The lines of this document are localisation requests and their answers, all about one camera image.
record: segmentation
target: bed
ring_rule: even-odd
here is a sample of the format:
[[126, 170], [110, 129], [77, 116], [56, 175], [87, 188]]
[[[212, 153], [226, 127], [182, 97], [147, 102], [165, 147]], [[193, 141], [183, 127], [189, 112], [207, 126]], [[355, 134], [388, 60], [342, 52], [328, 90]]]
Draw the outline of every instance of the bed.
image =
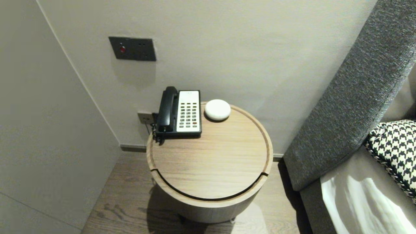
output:
[[416, 233], [416, 205], [363, 147], [382, 118], [415, 117], [415, 49], [416, 0], [379, 0], [286, 151], [314, 233]]

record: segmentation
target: white wall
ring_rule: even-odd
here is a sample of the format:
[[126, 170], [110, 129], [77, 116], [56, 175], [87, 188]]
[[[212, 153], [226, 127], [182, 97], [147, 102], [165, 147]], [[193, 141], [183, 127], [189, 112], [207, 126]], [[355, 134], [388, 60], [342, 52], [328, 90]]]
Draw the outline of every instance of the white wall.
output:
[[0, 233], [80, 233], [119, 143], [38, 4], [0, 3]]
[[[260, 120], [284, 153], [376, 0], [38, 0], [122, 144], [168, 85], [200, 89]], [[116, 60], [108, 36], [153, 38], [157, 62]]]

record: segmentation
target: wooden side table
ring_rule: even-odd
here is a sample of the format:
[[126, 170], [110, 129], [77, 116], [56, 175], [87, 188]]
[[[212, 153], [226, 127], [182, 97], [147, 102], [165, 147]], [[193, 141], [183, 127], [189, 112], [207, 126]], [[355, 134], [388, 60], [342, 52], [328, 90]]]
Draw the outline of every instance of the wooden side table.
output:
[[232, 105], [223, 122], [202, 116], [200, 138], [166, 139], [159, 146], [150, 135], [147, 141], [157, 184], [174, 198], [180, 215], [205, 223], [230, 220], [247, 208], [267, 179], [272, 152], [264, 127]]

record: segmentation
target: wooden floor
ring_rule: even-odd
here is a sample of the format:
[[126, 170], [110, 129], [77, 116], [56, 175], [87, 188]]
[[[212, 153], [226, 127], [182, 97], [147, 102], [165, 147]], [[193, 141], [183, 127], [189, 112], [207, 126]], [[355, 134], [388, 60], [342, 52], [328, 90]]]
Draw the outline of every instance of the wooden floor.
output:
[[169, 197], [152, 180], [145, 153], [118, 160], [83, 234], [274, 234], [299, 233], [297, 214], [286, 197], [277, 162], [253, 203], [235, 223], [181, 221]]

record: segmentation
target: power outlet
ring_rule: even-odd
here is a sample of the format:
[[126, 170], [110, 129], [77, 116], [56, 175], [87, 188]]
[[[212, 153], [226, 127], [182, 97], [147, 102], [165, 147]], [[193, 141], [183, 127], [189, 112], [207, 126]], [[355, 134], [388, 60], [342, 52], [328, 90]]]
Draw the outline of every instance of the power outlet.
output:
[[156, 61], [152, 39], [109, 37], [117, 59]]
[[154, 122], [152, 114], [137, 112], [137, 115], [142, 124], [152, 124]]

